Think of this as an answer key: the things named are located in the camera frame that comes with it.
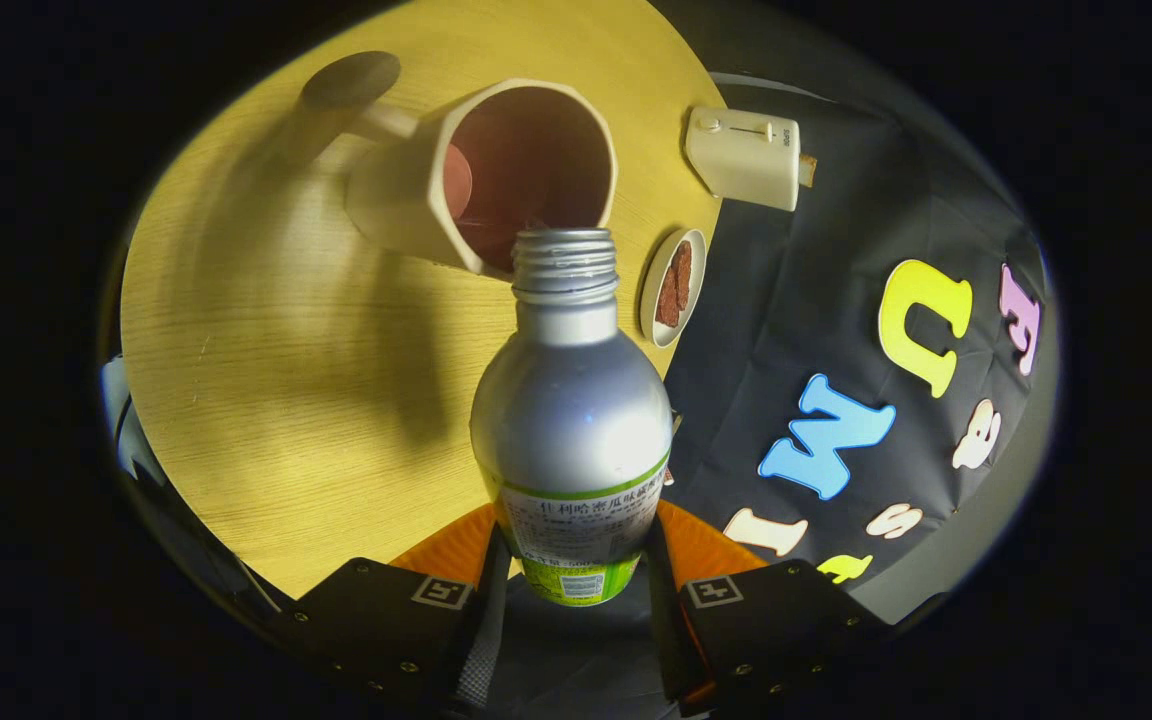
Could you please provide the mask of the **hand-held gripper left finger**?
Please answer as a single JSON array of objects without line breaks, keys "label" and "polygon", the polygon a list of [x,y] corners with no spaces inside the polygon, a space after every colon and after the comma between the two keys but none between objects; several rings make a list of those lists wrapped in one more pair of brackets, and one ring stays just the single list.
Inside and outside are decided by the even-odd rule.
[{"label": "hand-held gripper left finger", "polygon": [[340,564],[282,614],[282,641],[404,717],[473,717],[497,666],[511,564],[492,505],[389,562]]}]

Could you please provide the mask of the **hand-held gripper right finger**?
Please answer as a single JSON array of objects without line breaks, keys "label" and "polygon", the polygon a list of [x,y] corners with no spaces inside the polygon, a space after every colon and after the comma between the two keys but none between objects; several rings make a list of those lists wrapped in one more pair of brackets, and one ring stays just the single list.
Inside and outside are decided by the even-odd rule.
[{"label": "hand-held gripper right finger", "polygon": [[664,694],[684,717],[781,715],[887,637],[814,566],[768,564],[675,503],[657,505],[644,553]]}]

